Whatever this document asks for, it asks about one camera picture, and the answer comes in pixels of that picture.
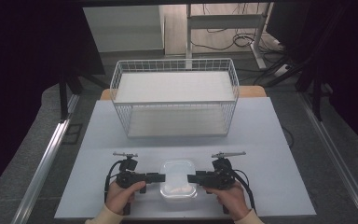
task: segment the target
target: clear plastic container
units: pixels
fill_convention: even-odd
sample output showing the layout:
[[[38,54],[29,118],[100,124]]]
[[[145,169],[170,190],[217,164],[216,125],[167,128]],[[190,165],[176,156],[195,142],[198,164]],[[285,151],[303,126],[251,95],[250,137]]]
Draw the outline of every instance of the clear plastic container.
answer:
[[[165,161],[160,173],[165,174],[165,182],[160,184],[160,193],[167,202],[183,202],[197,196],[197,185],[187,182],[187,175],[196,173],[192,161]]]

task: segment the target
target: wire basket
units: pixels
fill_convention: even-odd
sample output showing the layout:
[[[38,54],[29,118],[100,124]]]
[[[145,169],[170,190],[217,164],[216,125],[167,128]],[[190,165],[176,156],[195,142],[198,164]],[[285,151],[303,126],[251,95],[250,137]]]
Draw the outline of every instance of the wire basket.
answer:
[[[239,82],[231,59],[119,61],[110,94],[128,137],[226,136]]]

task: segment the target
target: beige sleeve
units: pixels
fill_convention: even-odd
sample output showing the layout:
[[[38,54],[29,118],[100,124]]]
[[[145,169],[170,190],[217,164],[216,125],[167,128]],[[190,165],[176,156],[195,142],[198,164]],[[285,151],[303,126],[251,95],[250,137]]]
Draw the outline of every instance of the beige sleeve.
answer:
[[[255,210],[251,210],[251,212],[241,220],[235,221],[235,224],[263,224],[263,222],[258,218],[255,214]]]
[[[123,216],[111,212],[106,205],[100,214],[92,220],[87,220],[85,224],[118,224],[123,219]]]

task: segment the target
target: desk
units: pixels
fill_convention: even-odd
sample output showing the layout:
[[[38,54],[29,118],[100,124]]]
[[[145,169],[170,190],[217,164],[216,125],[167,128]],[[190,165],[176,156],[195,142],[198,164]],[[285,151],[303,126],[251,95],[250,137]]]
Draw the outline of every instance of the desk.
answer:
[[[114,151],[137,153],[135,171],[148,173],[158,172],[166,160],[177,159],[193,161],[196,170],[212,170],[212,154],[245,150],[247,155],[230,161],[234,168],[248,175],[258,215],[315,215],[270,99],[263,97],[265,93],[260,87],[241,87],[241,90],[248,97],[239,99],[227,137],[145,139],[126,137],[105,92],[94,108],[55,217],[89,218],[98,214],[103,204],[106,172],[120,160],[112,156]],[[262,97],[249,97],[255,92]],[[201,187],[197,191],[198,196],[191,203],[167,203],[159,195],[159,184],[148,185],[146,194],[136,196],[137,203],[132,205],[131,215],[126,219],[228,218],[214,196],[207,195]]]

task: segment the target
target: gray floor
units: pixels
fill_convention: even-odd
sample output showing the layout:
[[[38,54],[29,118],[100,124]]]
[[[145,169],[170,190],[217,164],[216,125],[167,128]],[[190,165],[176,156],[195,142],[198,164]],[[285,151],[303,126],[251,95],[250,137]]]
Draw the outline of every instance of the gray floor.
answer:
[[[146,55],[145,57],[151,59],[163,56]],[[256,70],[255,60],[251,53],[204,54],[195,55],[195,57],[230,57],[234,60],[236,68]],[[109,82],[116,61],[130,58],[139,59],[142,57],[104,55],[103,63],[107,76],[96,77]],[[244,79],[242,85],[252,85],[259,73],[238,71],[238,76],[239,79]],[[271,77],[266,77],[262,81],[265,82],[269,79]],[[92,109],[103,91],[87,80],[81,79],[81,81],[85,90],[80,96],[71,126],[63,139],[28,223],[84,222],[84,220],[63,221],[53,218],[66,181],[72,171],[82,138],[87,130]],[[334,164],[330,161],[324,145],[300,103],[294,83],[296,83],[296,77],[287,79],[274,88],[266,89],[266,91],[268,97],[272,100],[282,126],[293,135],[292,139],[290,134],[286,133],[287,141],[288,144],[293,144],[291,148],[293,156],[318,215],[315,217],[262,217],[262,220],[266,223],[358,223],[358,210],[342,184]],[[9,223],[15,215],[59,121],[58,86],[46,90],[42,101],[42,107],[34,125],[22,142],[11,164],[0,178],[0,223]],[[357,135],[328,103],[328,97],[324,97],[322,100],[322,116],[324,125],[334,139],[339,152],[358,180]]]

